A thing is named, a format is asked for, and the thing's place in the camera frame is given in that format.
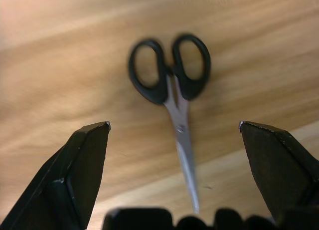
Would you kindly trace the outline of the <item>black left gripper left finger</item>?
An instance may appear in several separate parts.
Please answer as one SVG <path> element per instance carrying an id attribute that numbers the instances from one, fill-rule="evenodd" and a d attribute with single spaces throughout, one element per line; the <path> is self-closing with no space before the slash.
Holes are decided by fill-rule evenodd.
<path id="1" fill-rule="evenodd" d="M 110 122 L 76 130 L 35 174 L 0 230 L 86 230 L 100 188 Z"/>

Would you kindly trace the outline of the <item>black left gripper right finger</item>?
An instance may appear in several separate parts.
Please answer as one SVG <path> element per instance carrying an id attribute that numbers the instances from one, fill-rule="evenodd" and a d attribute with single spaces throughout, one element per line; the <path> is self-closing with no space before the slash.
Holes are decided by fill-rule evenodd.
<path id="1" fill-rule="evenodd" d="M 288 131 L 239 124 L 254 181 L 281 230 L 319 230 L 319 160 Z"/>

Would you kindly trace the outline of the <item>black handled steel scissors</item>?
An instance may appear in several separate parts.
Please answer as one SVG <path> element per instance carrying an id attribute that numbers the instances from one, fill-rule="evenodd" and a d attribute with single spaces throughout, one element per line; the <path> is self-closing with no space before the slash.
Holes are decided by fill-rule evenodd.
<path id="1" fill-rule="evenodd" d="M 184 42 L 192 42 L 201 54 L 202 75 L 198 79 L 191 79 L 186 75 L 180 52 Z M 136 55 L 142 47 L 151 48 L 156 54 L 158 82 L 152 87 L 142 84 L 136 71 Z M 184 33 L 179 35 L 172 44 L 173 66 L 165 62 L 161 44 L 153 38 L 146 38 L 138 42 L 132 49 L 128 60 L 128 74 L 135 89 L 148 101 L 156 105 L 164 105 L 172 120 L 176 148 L 179 161 L 187 185 L 193 211 L 200 210 L 195 163 L 191 146 L 191 137 L 188 126 L 188 104 L 195 99 L 205 88 L 210 78 L 211 57 L 206 45 L 197 36 Z"/>

